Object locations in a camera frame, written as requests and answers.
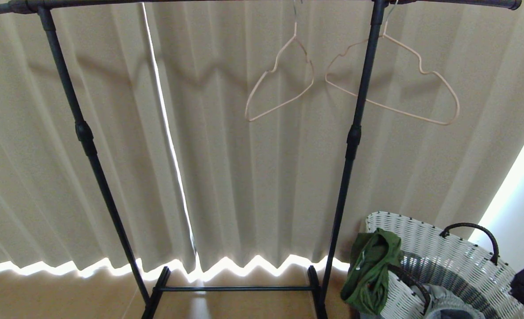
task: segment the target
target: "white wall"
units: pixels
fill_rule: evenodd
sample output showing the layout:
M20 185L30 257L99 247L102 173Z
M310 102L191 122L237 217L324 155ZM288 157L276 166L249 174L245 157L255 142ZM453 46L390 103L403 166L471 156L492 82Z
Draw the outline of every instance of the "white wall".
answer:
M479 224L496 237L501 258L514 270L523 269L524 146ZM473 233L470 241L492 250L490 240L479 230Z

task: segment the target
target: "green clothing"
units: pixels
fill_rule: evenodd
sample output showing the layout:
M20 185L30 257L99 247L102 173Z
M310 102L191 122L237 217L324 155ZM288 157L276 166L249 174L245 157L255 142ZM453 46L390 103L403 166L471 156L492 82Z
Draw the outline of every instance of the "green clothing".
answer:
M349 274L341 298L361 313L379 315L388 299L388 265L400 265L401 238L378 228L360 233L350 253Z

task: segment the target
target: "clothes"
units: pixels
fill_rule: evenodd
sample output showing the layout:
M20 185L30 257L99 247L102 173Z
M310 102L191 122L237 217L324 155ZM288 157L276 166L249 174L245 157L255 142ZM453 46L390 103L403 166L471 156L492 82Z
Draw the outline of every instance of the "clothes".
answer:
M464 303L444 287L430 284L423 286L431 296L431 304L423 319L485 319L483 313ZM413 286L411 290L423 300L423 295L416 286ZM360 319L384 319L384 317L360 313Z
M400 246L401 238L381 228L358 234L341 299L360 313L379 315L388 299L388 264L400 265Z

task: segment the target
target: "hanger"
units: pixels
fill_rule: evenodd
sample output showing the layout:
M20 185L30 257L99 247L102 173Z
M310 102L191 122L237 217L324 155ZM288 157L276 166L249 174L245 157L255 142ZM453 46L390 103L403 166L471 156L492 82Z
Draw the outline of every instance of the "hanger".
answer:
M295 6L295 0L294 0L294 13L295 13L295 24L294 24L294 35L291 37L291 39L286 42L286 44L278 51L278 55L276 55L276 63L274 64L274 68L272 70L267 70L265 71L264 73L262 73L262 76L260 77L260 79L258 79L258 82L256 83L256 85L254 85L254 88L252 89L252 92L250 92L250 95L248 96L248 100L246 101L246 107L244 109L244 117L246 118L246 120L248 120L249 122L253 122L253 121L256 121L257 119L259 119L260 117L263 117L264 115L268 115L269 113L273 112L273 111L276 111L276 109L279 109L280 107L284 106L284 105L288 105L289 103L295 101L296 99L298 99L299 97L301 97L303 94L305 94L305 92L307 92L307 90L309 90L311 88L311 86L313 85L313 82L315 81L315 70L314 70L314 67L313 67L313 62L311 61L311 59L309 58L309 56L307 55L307 50L305 49L305 47L303 46L303 44L299 41L299 39L297 38L297 8ZM306 87L306 89L304 89L301 93L299 93L299 95L297 95L296 97L294 97L293 99L290 99L288 101L285 101L284 103L274 107L273 109L270 109L268 111L265 111L264 113L260 114L260 115L256 115L255 117L252 117L250 118L248 116L248 107L250 105L250 102L252 101L252 97L254 97L254 94L256 93L256 90L258 89L258 86L260 85L260 83L262 83L262 81L264 80L264 78L266 77L266 75L268 74L272 74L274 72L276 72L276 70L278 69L278 64L279 64L279 57L282 55L283 51L288 47L290 46L290 44L292 44L293 42L296 42L299 47L303 50L303 53L305 54L305 63L306 64L310 64L311 65L311 76L312 76L312 79L311 79L311 83L309 84L308 87Z
M398 40L392 38L391 36L387 35L386 32L387 32L387 29L388 29L388 19L390 17L390 14L392 13L392 11L394 10L394 8L397 6L398 4L398 0L396 0L394 6L392 7L392 9L390 10L390 12L388 12L388 16L386 17L386 22L384 24L384 31L382 32L382 34L380 35L380 38L381 39L387 39L387 40L390 40L391 42L394 42L395 44L399 45L400 47L408 50L409 52L415 54L415 56L418 58L419 60L419 72L423 75L428 75L428 74L434 74L436 75L436 77L438 77L443 83L444 85L446 86L446 88L449 90L450 94L453 96L453 99L454 99L454 103L455 103L455 110L454 110L454 116L453 118L448 121L448 122L441 122L441 121L436 121L436 120L432 120L432 119L428 119L426 117L420 117L419 115L415 115L415 114L412 114L412 113L407 113L407 112L404 112L404 111L400 111L399 109L394 109L392 107L389 107L389 106L386 106L386 105L382 105L381 103L377 103L375 101L372 101L372 100L369 100L369 99L366 99L367 102L370 102L372 103L373 105L377 105L379 107L383 107L384 109L389 109L390 111L394 111L396 113L400 113L400 114L403 114L403 115L406 115L408 117L414 117L416 119L420 119L422 121L426 121L426 122L429 122L429 123L434 123L434 124L438 124L438 125L450 125L452 124L458 117L459 115L459 112L460 112L460 109L461 109L461 106L460 106L460 103L458 102L458 97L457 97L457 94L454 92L454 89L450 86L450 84L448 83L448 81L446 81L446 79L444 77L442 77L441 74L439 74L437 71L424 71L423 70L423 66L422 66L422 58L420 56L419 53L417 53L414 49L408 47L407 45L399 42ZM338 57L344 57L345 55L347 55L347 53L349 52L349 50L351 48L353 48L354 46L358 45L358 44L361 44L361 43L365 43L367 42L369 39L365 39L363 41L360 41L360 42L357 42L357 43L353 43L351 45L349 45L347 47L347 49L345 50L344 53L342 54L339 54L337 56L334 57L334 59L331 61L331 63L329 63L329 66L327 67L327 71L325 73L325 81L327 83L329 83L330 85L336 87L337 89L340 89L341 91L344 91L346 93L349 93L350 95L352 95L353 97L357 97L357 95L355 93L352 93L346 89L343 89L342 87L340 87L339 85L336 85L335 83L332 83L331 81L329 81L328 79L328 76L329 76L329 69L331 67L331 65L333 65L334 61L337 60Z

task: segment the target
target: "white wicker basket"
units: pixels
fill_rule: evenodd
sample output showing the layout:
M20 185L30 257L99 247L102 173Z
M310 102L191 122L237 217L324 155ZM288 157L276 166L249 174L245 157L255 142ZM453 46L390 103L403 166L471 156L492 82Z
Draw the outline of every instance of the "white wicker basket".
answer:
M402 238L404 259L401 268L420 283L445 287L481 311L486 319L524 319L524 306L509 294L509 284L516 272L500 258L493 258L493 253L448 234L448 229L443 237L440 228L398 214L370 214L366 218L366 231L373 232L377 228ZM382 316L386 319L422 318L420 313L424 304L420 298L412 295L410 288L393 276L391 274L388 301Z

